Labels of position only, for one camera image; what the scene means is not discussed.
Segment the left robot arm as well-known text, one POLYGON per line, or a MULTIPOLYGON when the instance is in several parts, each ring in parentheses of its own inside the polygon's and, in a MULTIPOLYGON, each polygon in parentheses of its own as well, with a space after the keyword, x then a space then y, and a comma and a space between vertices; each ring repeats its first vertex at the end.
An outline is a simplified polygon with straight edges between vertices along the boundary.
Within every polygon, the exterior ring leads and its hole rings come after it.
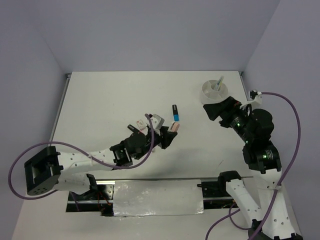
POLYGON ((27 194, 39 196, 51 190, 68 191, 91 200, 97 196, 93 171, 112 171, 131 167, 134 160, 145 159, 155 147, 165 150, 177 131, 169 127, 133 132, 110 148, 82 153, 57 151, 47 146, 24 164, 27 194))

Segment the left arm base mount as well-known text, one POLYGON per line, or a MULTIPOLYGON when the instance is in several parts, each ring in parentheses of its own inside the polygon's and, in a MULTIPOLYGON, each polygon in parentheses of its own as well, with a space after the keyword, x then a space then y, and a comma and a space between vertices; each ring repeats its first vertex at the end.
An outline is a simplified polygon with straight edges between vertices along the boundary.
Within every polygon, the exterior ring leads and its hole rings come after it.
POLYGON ((98 181, 97 191, 88 195, 68 193, 67 213, 99 213, 103 217, 114 216, 114 181, 98 181))

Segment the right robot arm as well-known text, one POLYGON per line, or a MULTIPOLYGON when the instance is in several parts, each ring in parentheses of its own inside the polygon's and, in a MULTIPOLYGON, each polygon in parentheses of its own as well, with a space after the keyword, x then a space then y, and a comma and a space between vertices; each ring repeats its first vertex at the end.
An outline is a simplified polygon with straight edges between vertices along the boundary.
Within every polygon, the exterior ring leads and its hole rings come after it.
POLYGON ((242 104, 233 97, 203 106, 208 118, 232 128, 243 140, 244 162, 254 178, 259 203, 249 194, 235 170, 221 172, 217 190, 230 195, 242 212, 250 240, 301 240, 289 217, 282 188, 282 164, 279 151, 270 140, 274 123, 272 115, 252 103, 242 104))

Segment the pink mini stapler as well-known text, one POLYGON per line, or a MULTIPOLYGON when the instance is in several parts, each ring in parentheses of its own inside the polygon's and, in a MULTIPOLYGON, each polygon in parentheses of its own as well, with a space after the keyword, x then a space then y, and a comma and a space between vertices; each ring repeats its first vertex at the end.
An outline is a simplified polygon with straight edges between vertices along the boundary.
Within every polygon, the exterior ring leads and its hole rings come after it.
POLYGON ((175 121, 175 122, 173 122, 172 125, 170 126, 169 131, 170 131, 170 132, 177 132, 178 129, 179 129, 179 127, 180 127, 180 124, 175 121))

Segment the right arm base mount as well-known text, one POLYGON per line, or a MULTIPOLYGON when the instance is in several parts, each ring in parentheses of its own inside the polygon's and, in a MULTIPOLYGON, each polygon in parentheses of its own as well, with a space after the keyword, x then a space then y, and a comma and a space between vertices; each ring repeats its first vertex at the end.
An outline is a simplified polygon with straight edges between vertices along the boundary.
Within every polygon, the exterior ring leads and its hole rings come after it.
POLYGON ((197 187, 202 191, 203 208, 205 210, 227 209, 234 198, 226 192, 226 182, 230 179, 225 177, 201 178, 197 187))

